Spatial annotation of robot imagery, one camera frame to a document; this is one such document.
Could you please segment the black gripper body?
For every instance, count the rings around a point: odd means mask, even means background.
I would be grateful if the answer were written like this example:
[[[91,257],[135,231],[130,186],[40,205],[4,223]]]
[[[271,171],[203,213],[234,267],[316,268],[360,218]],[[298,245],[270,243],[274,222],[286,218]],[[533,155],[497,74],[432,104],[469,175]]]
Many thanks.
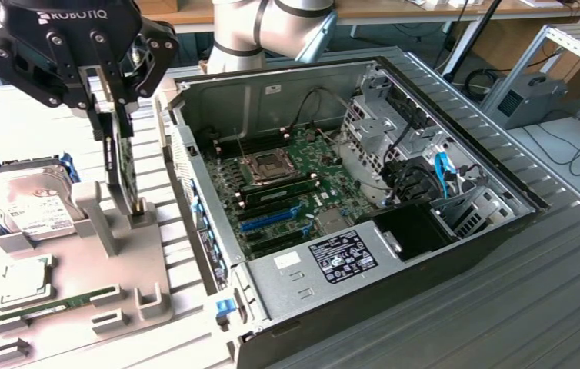
[[[133,38],[145,24],[134,1],[2,1],[0,37],[42,38],[50,28],[72,36],[100,30]]]

